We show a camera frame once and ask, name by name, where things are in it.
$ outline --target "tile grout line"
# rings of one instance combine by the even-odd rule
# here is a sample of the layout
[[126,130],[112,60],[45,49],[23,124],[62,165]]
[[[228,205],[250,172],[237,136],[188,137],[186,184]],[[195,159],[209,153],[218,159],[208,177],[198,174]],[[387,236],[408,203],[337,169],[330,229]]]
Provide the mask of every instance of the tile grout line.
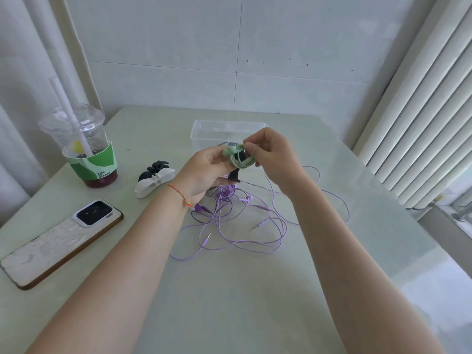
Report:
[[239,41],[241,40],[241,20],[243,18],[243,0],[241,0],[241,10],[239,12],[239,32],[237,35],[237,55],[236,55],[236,76],[235,76],[235,96],[233,98],[233,110],[236,105],[236,82],[237,82],[237,64],[239,63]]
[[[108,61],[92,61],[95,63],[110,63],[112,65],[137,65],[134,63],[121,63],[121,62],[108,62]],[[250,75],[261,75],[264,77],[283,77],[283,78],[297,78],[297,79],[311,79],[314,81],[326,81],[326,82],[340,82],[340,83],[352,83],[352,84],[371,84],[372,82],[363,82],[363,81],[338,81],[334,79],[323,79],[323,78],[308,78],[308,77],[294,77],[291,75],[275,75],[275,74],[262,74],[262,73],[248,73],[248,72],[238,72],[236,66],[236,72],[228,72],[228,71],[214,71],[210,69],[199,69],[199,68],[183,68],[183,67],[169,67],[164,65],[137,65],[141,67],[156,67],[156,68],[170,68],[170,69],[184,69],[187,71],[202,71],[202,72],[214,72],[214,73],[230,73],[230,74],[250,74]]]

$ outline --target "bracelet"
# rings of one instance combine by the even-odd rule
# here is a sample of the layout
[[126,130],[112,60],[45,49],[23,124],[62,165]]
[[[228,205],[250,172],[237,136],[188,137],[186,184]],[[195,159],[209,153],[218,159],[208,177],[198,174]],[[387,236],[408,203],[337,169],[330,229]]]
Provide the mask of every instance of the bracelet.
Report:
[[195,205],[193,205],[193,204],[191,204],[190,202],[187,201],[187,199],[186,199],[186,197],[184,196],[184,194],[182,194],[179,190],[177,190],[174,185],[172,185],[172,184],[166,184],[166,186],[169,186],[169,187],[171,187],[172,189],[174,189],[175,191],[177,191],[177,192],[180,194],[180,196],[182,196],[182,197],[184,198],[184,203],[185,203],[188,207],[195,207]]

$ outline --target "white straw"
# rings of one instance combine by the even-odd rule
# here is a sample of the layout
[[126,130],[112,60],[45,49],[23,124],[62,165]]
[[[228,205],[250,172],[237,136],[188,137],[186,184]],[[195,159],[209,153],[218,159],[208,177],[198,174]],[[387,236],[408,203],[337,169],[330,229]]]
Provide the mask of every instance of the white straw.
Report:
[[62,110],[66,113],[67,118],[69,119],[70,124],[74,128],[75,132],[79,136],[80,145],[84,149],[86,156],[91,157],[93,153],[91,152],[90,145],[87,142],[86,136],[80,130],[80,124],[77,120],[77,117],[72,110],[72,106],[70,105],[69,99],[67,98],[66,92],[64,92],[64,88],[62,88],[62,84],[58,77],[53,77],[49,79],[51,82],[52,88],[56,92],[56,96],[59,99],[59,103],[62,106]]

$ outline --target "dark red liquid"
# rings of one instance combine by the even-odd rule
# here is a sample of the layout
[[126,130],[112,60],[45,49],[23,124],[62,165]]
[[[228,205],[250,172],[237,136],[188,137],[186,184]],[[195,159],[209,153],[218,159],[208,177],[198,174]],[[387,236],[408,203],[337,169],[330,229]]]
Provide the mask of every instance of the dark red liquid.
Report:
[[118,172],[115,171],[110,173],[109,175],[97,179],[97,180],[82,180],[88,187],[91,187],[93,189],[98,189],[99,187],[105,187],[107,185],[112,184],[118,177]]

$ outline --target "hand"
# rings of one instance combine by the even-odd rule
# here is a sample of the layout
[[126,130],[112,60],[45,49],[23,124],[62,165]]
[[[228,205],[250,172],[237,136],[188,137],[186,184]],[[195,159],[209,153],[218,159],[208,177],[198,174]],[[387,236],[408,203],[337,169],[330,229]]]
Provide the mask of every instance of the hand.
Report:
[[177,174],[172,184],[188,201],[196,204],[212,186],[236,184],[221,177],[236,169],[222,155],[225,148],[226,145],[214,146],[195,153]]
[[244,149],[256,159],[256,166],[262,165],[268,178],[282,192],[290,182],[306,176],[288,140],[275,130],[263,128],[244,139],[243,143]]

